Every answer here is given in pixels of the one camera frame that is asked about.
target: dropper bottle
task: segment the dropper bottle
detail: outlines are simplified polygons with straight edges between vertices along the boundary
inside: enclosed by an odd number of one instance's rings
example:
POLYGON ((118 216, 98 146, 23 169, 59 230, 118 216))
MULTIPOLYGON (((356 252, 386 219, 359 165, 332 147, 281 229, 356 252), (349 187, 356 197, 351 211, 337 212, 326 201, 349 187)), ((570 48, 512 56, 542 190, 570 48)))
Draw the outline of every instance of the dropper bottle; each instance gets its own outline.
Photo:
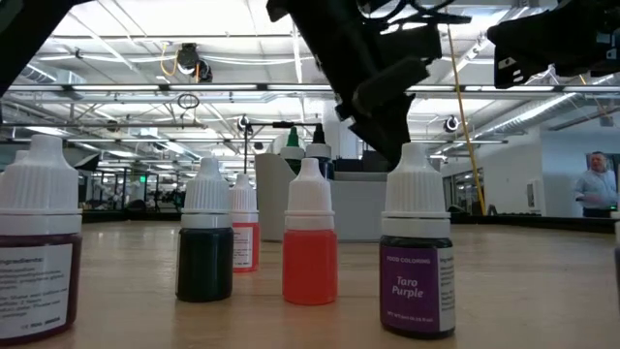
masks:
POLYGON ((303 159, 289 185, 283 243, 283 295, 302 305, 327 304, 338 294, 338 245, 329 182, 317 159, 303 159))
MULTIPOLYGON (((620 190, 620 177, 618 178, 618 187, 620 190)), ((616 282, 618 284, 618 308, 620 309, 620 207, 615 212, 611 213, 611 218, 616 220, 616 282)))
POLYGON ((81 210, 62 140, 33 136, 0 193, 0 346, 63 333, 78 312, 81 210))
POLYGON ((425 148, 405 143, 387 176, 380 246, 380 313, 390 332, 419 339, 454 333, 454 265, 441 175, 425 148))
POLYGON ((322 124, 316 126, 312 136, 312 143, 306 146, 306 157, 319 160, 321 175, 333 180, 334 169, 331 162, 331 146, 326 144, 326 134, 323 131, 322 124))
POLYGON ((296 127, 291 127, 287 146, 280 149, 280 156, 289 164, 291 170, 298 175, 301 169, 301 160, 305 157, 305 152, 299 147, 299 136, 297 135, 296 127))
POLYGON ((231 220, 234 230, 234 272, 255 271, 259 268, 261 232, 256 209, 256 191, 247 174, 238 174, 231 189, 231 220))
POLYGON ((180 301, 218 301, 233 290, 233 228, 229 184, 210 154, 187 182, 176 272, 180 301))

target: desk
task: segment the desk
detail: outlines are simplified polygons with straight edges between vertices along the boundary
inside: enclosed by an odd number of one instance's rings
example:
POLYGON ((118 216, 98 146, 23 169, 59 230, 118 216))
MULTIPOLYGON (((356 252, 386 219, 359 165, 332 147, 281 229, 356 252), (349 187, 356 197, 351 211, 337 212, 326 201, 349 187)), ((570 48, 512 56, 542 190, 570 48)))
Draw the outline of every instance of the desk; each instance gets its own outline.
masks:
POLYGON ((613 236, 506 226, 453 227, 456 335, 416 341, 379 322, 378 245, 340 245, 340 297, 305 307, 280 296, 280 244, 238 274, 230 299, 174 297, 178 223, 84 226, 74 328, 21 348, 620 348, 613 236))

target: taro purple label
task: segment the taro purple label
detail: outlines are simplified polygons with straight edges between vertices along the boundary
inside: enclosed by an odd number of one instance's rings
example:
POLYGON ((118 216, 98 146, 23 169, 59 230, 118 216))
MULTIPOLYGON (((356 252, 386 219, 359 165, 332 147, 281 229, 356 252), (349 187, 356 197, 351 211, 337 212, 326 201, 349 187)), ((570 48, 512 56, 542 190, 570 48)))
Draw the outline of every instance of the taro purple label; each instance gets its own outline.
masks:
POLYGON ((381 321, 422 333, 454 327, 451 248, 381 247, 381 321))

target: fluorescent light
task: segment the fluorescent light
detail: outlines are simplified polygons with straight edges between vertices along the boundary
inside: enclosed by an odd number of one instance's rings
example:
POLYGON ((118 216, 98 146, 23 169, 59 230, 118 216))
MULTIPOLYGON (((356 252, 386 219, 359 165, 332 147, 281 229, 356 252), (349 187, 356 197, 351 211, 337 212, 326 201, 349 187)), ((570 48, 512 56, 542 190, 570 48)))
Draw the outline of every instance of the fluorescent light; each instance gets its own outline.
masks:
POLYGON ((581 93, 620 92, 620 86, 566 86, 564 91, 581 93))
POLYGON ((9 87, 9 91, 62 91, 61 85, 52 84, 38 84, 38 85, 12 85, 9 87))
POLYGON ((495 86, 465 86, 465 92, 551 92, 555 86, 515 86, 507 89, 495 86))
POLYGON ((111 85, 73 85, 75 91, 157 91, 158 85, 123 85, 123 84, 111 84, 111 85))
POLYGON ((59 130, 57 128, 53 128, 53 127, 31 126, 31 127, 26 127, 26 129, 30 131, 39 132, 39 133, 43 133, 43 134, 51 135, 51 136, 58 136, 58 137, 69 135, 67 132, 59 130))
POLYGON ((327 84, 269 84, 267 86, 269 91, 322 91, 331 92, 331 86, 327 84))
MULTIPOLYGON (((467 141, 454 141, 456 144, 467 144, 467 141)), ((471 144, 504 144, 506 141, 470 141, 471 144)))
POLYGON ((120 140, 123 143, 166 143, 170 140, 160 140, 160 139, 122 139, 120 140))
POLYGON ((134 154, 133 152, 122 151, 122 150, 108 150, 108 153, 112 155, 120 156, 120 157, 137 157, 138 156, 137 154, 134 154))
POLYGON ((116 121, 116 118, 115 118, 114 116, 112 116, 112 115, 110 115, 110 114, 108 114, 108 113, 106 113, 106 112, 103 112, 103 111, 97 111, 97 110, 94 110, 94 112, 95 112, 96 114, 100 115, 100 116, 103 116, 103 117, 104 117, 104 118, 106 118, 106 119, 116 121))
POLYGON ((454 92, 454 86, 452 85, 415 85, 407 88, 409 92, 454 92))
POLYGON ((101 150, 100 148, 98 148, 98 147, 96 147, 96 146, 92 146, 92 145, 90 145, 90 144, 84 144, 84 143, 76 143, 76 144, 78 144, 79 146, 81 146, 81 147, 83 147, 83 148, 85 148, 85 149, 89 149, 89 150, 94 150, 94 151, 99 151, 99 150, 101 150))
POLYGON ((167 79, 166 77, 164 77, 164 76, 157 76, 157 77, 155 77, 155 78, 157 78, 157 79, 162 79, 162 80, 163 80, 163 81, 165 81, 166 83, 171 83, 171 81, 170 81, 170 80, 168 80, 168 79, 167 79))
POLYGON ((448 141, 441 141, 441 140, 411 140, 411 143, 448 144, 448 141))
POLYGON ((237 84, 237 83, 205 83, 205 84, 173 84, 169 86, 172 91, 256 91, 258 87, 255 84, 237 84))
POLYGON ((113 169, 113 168, 100 168, 97 171, 101 172, 123 172, 123 169, 113 169))
POLYGON ((174 143, 174 142, 169 142, 169 143, 164 143, 162 144, 163 147, 166 147, 169 150, 174 151, 175 153, 178 154, 184 154, 185 153, 185 148, 182 147, 181 145, 174 143))
POLYGON ((100 140, 100 139, 68 139, 71 143, 114 143, 116 140, 100 140))

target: man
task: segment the man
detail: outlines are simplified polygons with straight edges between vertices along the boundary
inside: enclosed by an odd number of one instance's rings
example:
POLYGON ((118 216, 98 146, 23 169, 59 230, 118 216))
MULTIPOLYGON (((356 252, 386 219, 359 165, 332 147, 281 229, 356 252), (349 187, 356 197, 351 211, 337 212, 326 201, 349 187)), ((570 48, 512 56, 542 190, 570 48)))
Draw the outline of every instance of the man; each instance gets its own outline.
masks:
POLYGON ((583 216, 609 218, 618 205, 614 171, 607 170, 607 159, 600 151, 590 155, 590 169, 584 172, 574 188, 575 199, 583 206, 583 216))

